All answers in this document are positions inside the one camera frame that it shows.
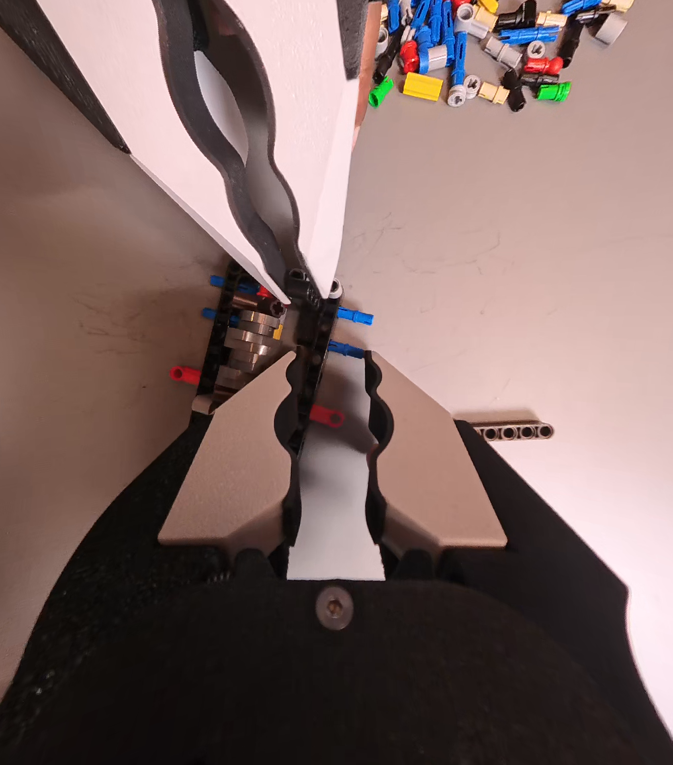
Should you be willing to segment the dark angled lego beam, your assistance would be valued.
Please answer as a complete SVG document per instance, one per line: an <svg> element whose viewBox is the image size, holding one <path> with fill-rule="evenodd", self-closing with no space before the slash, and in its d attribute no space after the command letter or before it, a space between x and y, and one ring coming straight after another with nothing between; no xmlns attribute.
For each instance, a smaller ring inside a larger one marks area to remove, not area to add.
<svg viewBox="0 0 673 765"><path fill-rule="evenodd" d="M471 426L484 441L544 441L554 435L554 427L538 421L520 422L479 422Z"/></svg>

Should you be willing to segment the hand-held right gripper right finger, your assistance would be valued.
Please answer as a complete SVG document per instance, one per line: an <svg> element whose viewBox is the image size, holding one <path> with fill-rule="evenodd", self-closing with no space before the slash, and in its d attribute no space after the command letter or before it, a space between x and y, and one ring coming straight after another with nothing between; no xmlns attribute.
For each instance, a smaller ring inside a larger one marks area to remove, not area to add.
<svg viewBox="0 0 673 765"><path fill-rule="evenodd" d="M503 549L507 536L453 416L380 354L367 351L366 523L391 553Z"/></svg>

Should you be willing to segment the person's left hand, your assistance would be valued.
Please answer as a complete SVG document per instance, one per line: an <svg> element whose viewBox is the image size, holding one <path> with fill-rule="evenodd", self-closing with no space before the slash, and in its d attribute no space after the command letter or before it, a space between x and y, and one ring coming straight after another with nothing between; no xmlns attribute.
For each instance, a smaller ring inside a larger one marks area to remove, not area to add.
<svg viewBox="0 0 673 765"><path fill-rule="evenodd" d="M355 114L355 124L352 135L352 149L356 147L358 136L362 123L366 118L366 113L369 107L369 95L370 91L374 87L372 85L372 77L374 72L374 62L376 54L376 45L380 36L381 26L381 3L370 2L366 6L366 17L364 24L364 31L362 35L362 54L360 63L360 85L358 102Z"/></svg>

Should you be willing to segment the black frame lego assembly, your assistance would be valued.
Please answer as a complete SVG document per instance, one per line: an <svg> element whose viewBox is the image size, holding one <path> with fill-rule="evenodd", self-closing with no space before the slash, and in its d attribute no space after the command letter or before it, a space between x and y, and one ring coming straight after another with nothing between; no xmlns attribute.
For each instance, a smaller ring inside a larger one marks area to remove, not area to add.
<svg viewBox="0 0 673 765"><path fill-rule="evenodd" d="M176 366L170 370L175 382L195 388L192 418L208 417L248 385L284 353L284 330L288 314L293 349L304 353L303 391L298 397L303 435L310 422L340 428L344 415L315 403L324 363L329 353L362 359L364 350L333 339L338 320L372 326L373 314L342 305L343 288L338 279L324 298L303 269L291 269L285 286L292 298L285 304L241 266L231 264L224 276L213 275L210 285L219 290L217 308L204 308L202 317L213 323L203 366Z"/></svg>

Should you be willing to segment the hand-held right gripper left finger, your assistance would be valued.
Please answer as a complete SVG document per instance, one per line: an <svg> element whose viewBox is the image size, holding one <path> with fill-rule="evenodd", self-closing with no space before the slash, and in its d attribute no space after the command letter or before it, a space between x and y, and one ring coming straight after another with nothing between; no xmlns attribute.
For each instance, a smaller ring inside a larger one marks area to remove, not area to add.
<svg viewBox="0 0 673 765"><path fill-rule="evenodd" d="M301 523L297 450L303 358L290 351L217 408L162 526L162 545L272 553Z"/></svg>

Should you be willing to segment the pile of small lego pieces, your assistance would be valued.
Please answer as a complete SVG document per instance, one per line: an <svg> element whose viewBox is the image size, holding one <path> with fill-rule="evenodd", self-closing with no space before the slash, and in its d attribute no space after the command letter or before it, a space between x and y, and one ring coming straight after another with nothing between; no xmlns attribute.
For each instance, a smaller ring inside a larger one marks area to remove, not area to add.
<svg viewBox="0 0 673 765"><path fill-rule="evenodd" d="M572 84L562 76L583 33L609 47L633 2L541 4L500 11L496 1L383 2L370 107L380 107L395 87L393 67L403 95L436 102L446 92L451 108L479 98L520 112L526 92L540 102L565 102Z"/></svg>

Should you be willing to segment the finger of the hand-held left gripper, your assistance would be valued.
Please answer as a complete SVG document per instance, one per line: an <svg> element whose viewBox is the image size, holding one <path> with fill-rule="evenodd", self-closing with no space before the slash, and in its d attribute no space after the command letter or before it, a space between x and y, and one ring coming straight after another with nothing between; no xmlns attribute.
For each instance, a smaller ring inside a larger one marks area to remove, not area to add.
<svg viewBox="0 0 673 765"><path fill-rule="evenodd" d="M342 245L360 100L366 2L217 2L248 58L232 83L247 129L252 202L284 267L329 297Z"/></svg>
<svg viewBox="0 0 673 765"><path fill-rule="evenodd" d="M39 2L131 157L276 298L286 266L198 82L187 2Z"/></svg>

